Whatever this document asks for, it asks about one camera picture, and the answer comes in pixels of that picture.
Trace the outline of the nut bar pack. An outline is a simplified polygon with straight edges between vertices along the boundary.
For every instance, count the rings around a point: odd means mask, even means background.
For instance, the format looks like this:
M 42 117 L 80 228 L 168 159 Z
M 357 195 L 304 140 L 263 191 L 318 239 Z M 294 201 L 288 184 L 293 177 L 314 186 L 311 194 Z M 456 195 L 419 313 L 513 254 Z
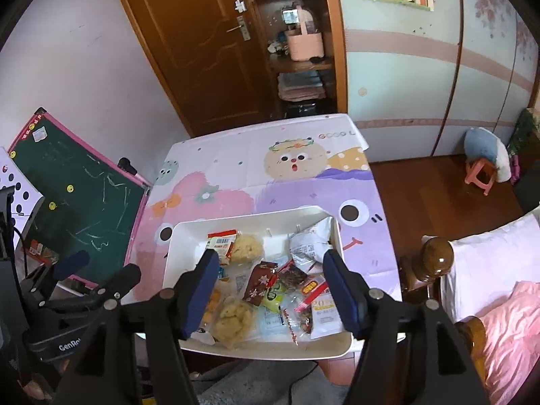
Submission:
M 307 274 L 300 268 L 294 265 L 293 262 L 288 263 L 278 272 L 278 280 L 288 289 L 297 288 L 307 279 Z
M 300 295 L 287 294 L 280 303 L 280 310 L 291 340 L 296 346 L 304 336 L 310 338 L 313 325 L 311 306 L 306 304 Z

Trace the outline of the cartoon printed tablecloth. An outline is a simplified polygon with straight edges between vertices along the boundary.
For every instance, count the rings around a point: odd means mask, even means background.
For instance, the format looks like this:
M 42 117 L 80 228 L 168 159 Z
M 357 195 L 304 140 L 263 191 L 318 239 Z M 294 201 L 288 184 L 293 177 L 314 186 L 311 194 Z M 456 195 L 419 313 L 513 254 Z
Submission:
M 135 234 L 142 279 L 134 301 L 163 285 L 176 224 L 318 206 L 338 222 L 343 259 L 395 299 L 396 255 L 368 144 L 342 113 L 273 121 L 175 143 L 157 171 Z

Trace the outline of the wooden bedpost knob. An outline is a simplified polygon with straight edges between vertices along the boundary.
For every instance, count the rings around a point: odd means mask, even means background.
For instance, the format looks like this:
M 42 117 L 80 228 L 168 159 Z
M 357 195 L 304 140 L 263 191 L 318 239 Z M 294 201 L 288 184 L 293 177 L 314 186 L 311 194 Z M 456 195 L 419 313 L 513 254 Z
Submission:
M 454 264 L 454 250 L 450 242 L 441 237 L 427 240 L 420 253 L 422 272 L 431 281 L 446 275 Z

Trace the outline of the pink quilt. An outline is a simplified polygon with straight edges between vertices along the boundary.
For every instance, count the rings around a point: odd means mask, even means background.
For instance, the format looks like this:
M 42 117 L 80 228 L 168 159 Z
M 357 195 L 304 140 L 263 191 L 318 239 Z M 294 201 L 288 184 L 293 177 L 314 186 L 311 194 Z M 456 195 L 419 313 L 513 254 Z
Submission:
M 520 281 L 510 297 L 481 318 L 484 364 L 492 404 L 507 404 L 539 360 L 539 284 Z

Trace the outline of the orange white snack packet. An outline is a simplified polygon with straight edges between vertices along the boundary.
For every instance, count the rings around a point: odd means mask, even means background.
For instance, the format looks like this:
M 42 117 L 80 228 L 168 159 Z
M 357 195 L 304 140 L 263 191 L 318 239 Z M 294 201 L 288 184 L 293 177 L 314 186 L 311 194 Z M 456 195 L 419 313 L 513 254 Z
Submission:
M 213 232 L 207 236 L 206 249 L 217 252 L 221 266 L 230 264 L 231 251 L 237 235 L 236 229 L 229 229 L 228 231 Z

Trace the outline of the dark brown snack packet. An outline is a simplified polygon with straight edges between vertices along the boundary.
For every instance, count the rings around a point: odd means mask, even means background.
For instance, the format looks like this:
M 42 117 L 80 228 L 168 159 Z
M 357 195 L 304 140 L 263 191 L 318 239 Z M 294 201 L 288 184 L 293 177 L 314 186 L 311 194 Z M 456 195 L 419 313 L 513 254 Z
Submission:
M 262 261 L 253 266 L 243 290 L 242 299 L 254 306 L 259 306 L 269 287 L 274 284 L 278 265 L 275 262 Z

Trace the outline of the pastel wardrobe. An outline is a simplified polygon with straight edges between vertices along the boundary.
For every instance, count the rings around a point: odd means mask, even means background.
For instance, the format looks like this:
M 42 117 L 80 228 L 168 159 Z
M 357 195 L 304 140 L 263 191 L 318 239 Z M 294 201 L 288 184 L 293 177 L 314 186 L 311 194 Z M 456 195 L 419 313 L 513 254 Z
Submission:
M 455 154 L 472 127 L 510 138 L 533 98 L 539 42 L 509 0 L 341 6 L 348 113 L 370 161 Z

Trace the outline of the silver white snack bag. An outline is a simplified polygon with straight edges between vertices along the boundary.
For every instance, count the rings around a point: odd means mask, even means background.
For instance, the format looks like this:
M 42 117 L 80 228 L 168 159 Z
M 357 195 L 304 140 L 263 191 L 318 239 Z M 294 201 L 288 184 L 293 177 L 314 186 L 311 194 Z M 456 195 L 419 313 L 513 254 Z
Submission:
M 323 272 L 323 259 L 332 249 L 332 217 L 293 235 L 289 240 L 289 251 L 294 265 L 307 275 Z

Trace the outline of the yellow cake pack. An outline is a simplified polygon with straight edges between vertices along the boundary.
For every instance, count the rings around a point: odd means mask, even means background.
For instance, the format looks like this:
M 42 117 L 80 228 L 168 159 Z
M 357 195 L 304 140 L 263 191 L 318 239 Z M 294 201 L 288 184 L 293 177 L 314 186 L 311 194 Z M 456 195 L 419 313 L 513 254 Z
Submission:
M 230 253 L 230 263 L 253 262 L 264 256 L 263 243 L 251 234 L 238 234 Z
M 257 308 L 246 301 L 227 297 L 211 323 L 211 335 L 221 345 L 234 348 L 259 336 Z

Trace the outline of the large clear blue snack bag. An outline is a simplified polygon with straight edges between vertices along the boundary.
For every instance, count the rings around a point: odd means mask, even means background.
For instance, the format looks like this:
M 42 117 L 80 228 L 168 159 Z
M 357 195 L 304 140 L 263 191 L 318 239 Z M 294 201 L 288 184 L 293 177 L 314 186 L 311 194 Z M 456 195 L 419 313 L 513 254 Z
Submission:
M 236 276 L 238 289 L 236 297 L 240 299 L 242 299 L 243 290 L 253 266 L 248 271 Z M 284 299 L 288 288 L 278 280 L 278 272 L 276 272 L 275 277 L 274 284 L 268 288 L 262 303 L 259 306 L 256 306 L 259 336 L 254 340 L 263 340 L 265 338 L 271 338 L 272 336 L 285 335 L 288 332 L 288 328 L 285 325 L 280 310 L 280 303 Z

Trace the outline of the white plastic tray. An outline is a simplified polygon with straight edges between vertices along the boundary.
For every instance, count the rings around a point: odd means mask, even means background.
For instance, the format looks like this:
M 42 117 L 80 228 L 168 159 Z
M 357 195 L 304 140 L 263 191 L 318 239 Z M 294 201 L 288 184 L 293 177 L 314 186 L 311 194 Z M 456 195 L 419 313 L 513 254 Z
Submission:
M 180 343 L 202 354 L 259 360 L 340 357 L 353 337 L 344 330 L 322 266 L 342 251 L 339 226 L 317 206 L 176 224 L 163 285 L 195 269 L 202 255 L 234 233 L 234 252 L 219 266 L 199 328 Z

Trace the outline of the pink plastic stool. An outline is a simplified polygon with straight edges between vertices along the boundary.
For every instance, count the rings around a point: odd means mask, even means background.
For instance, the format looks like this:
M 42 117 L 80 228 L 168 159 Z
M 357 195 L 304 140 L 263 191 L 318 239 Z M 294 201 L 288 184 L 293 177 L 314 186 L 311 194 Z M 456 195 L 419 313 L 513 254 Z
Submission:
M 465 184 L 478 187 L 484 196 L 488 196 L 497 173 L 494 164 L 486 158 L 479 158 L 475 161 L 467 161 L 465 168 Z

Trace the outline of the orange pastry pack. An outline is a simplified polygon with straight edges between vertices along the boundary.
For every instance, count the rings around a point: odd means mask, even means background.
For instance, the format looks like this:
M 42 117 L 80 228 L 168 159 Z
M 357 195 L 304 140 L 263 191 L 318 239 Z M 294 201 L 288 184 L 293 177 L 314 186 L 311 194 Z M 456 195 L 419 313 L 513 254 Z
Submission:
M 211 323 L 214 317 L 216 316 L 216 312 L 218 310 L 218 307 L 220 306 L 221 300 L 223 299 L 223 282 L 221 280 L 218 280 L 210 295 L 210 299 L 208 300 L 208 303 L 206 304 L 202 319 L 200 321 L 199 327 L 202 329 L 207 329 Z

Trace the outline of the brown wooden door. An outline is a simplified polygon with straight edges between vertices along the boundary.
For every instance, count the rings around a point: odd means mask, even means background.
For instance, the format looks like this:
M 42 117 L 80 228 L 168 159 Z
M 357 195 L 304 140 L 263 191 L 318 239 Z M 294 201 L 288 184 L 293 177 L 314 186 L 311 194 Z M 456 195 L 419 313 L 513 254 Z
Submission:
M 278 117 L 251 0 L 120 0 L 192 137 Z

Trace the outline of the beige wafer biscuit pack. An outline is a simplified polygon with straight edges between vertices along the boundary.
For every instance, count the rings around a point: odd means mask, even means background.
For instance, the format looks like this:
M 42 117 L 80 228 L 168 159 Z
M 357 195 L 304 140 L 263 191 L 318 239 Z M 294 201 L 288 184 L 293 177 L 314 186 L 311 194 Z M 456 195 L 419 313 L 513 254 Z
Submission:
M 344 331 L 342 319 L 334 302 L 328 284 L 325 284 L 318 295 L 310 302 L 311 308 L 311 340 L 326 338 Z

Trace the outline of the white pillow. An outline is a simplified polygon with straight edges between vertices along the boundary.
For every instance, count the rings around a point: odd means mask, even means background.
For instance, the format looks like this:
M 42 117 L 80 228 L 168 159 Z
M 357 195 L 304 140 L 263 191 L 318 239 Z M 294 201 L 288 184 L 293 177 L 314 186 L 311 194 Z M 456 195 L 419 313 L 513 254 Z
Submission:
M 451 240 L 454 262 L 440 281 L 442 305 L 451 320 L 484 316 L 518 282 L 538 282 L 539 243 L 539 209 L 492 231 Z

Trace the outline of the wooden shelf unit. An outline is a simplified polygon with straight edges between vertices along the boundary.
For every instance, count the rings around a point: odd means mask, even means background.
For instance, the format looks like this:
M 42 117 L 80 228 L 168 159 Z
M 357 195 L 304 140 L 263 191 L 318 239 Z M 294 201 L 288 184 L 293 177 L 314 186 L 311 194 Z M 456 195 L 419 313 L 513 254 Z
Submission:
M 341 0 L 248 0 L 278 117 L 347 112 Z

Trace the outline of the green chalkboard pink frame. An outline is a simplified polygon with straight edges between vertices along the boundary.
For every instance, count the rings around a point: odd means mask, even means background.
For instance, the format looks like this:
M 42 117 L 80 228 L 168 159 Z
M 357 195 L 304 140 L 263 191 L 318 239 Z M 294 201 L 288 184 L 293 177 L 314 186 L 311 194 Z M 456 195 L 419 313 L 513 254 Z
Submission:
M 44 198 L 25 235 L 27 255 L 39 262 L 84 250 L 89 263 L 73 276 L 89 287 L 128 262 L 149 190 L 38 108 L 8 149 Z

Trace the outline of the pink basket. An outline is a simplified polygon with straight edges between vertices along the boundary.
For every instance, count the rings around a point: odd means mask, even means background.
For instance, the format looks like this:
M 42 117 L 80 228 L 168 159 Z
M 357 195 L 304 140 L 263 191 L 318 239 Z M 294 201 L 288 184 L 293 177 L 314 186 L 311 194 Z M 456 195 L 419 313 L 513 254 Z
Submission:
M 323 37 L 317 23 L 308 9 L 301 5 L 282 12 L 284 22 L 295 26 L 286 32 L 288 53 L 295 62 L 322 59 L 325 57 Z

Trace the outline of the folded towels stack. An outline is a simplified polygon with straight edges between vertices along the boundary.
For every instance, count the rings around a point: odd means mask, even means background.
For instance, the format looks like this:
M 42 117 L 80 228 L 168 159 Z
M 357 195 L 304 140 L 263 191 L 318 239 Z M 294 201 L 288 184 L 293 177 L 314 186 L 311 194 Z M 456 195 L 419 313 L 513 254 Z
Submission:
M 280 73 L 278 96 L 282 101 L 298 103 L 326 98 L 326 91 L 317 71 Z

